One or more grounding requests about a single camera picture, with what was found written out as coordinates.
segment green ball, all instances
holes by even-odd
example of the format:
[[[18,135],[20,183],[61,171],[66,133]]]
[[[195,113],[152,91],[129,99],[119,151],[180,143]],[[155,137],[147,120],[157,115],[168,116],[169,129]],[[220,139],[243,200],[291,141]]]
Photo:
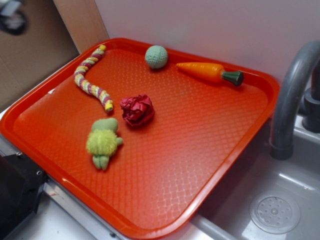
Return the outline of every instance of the green ball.
[[[162,46],[151,46],[145,53],[145,62],[152,69],[160,69],[166,65],[168,61],[168,52]]]

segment sink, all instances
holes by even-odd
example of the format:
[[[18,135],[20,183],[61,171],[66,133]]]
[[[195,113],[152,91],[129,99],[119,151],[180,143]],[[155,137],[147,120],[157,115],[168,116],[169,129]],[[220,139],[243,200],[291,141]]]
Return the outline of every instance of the sink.
[[[319,239],[320,135],[295,127],[293,156],[276,160],[270,128],[268,121],[197,212],[221,229],[212,238]]]

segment striped rope toy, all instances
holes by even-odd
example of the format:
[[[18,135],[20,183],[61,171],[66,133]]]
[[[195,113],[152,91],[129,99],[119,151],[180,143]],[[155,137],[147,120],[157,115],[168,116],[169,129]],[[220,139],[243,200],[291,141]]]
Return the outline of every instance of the striped rope toy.
[[[74,82],[75,84],[81,88],[84,92],[89,95],[95,96],[100,100],[104,110],[108,113],[114,109],[113,101],[110,95],[101,87],[91,84],[88,80],[85,79],[86,72],[96,63],[98,62],[105,53],[106,46],[100,45],[90,57],[84,60],[74,71]]]

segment crumpled red paper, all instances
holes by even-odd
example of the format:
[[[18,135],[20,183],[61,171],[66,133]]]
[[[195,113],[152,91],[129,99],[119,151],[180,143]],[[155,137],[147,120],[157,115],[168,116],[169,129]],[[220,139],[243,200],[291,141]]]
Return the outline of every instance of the crumpled red paper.
[[[154,106],[146,94],[122,98],[120,106],[123,120],[131,126],[140,126],[155,115]]]

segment orange carrot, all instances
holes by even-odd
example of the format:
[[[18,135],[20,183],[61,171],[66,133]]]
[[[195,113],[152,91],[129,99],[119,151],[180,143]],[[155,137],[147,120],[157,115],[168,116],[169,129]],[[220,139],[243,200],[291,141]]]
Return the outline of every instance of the orange carrot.
[[[183,62],[177,63],[176,66],[188,74],[212,83],[221,83],[223,80],[226,80],[238,87],[244,81],[243,72],[225,71],[224,66],[217,63]]]

